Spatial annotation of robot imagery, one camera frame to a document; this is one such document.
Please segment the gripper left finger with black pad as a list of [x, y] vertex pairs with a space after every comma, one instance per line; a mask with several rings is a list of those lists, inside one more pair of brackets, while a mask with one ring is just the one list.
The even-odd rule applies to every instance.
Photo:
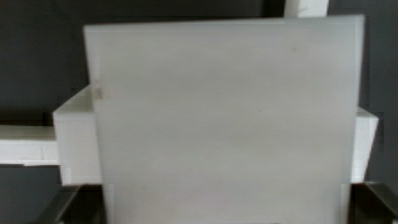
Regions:
[[79, 186], [63, 186], [33, 224], [60, 224], [62, 216], [76, 198]]

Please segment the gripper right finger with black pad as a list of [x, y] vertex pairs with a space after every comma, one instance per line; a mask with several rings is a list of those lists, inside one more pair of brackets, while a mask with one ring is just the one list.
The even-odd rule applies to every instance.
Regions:
[[374, 224], [398, 224], [398, 195], [376, 182], [355, 186], [358, 209]]

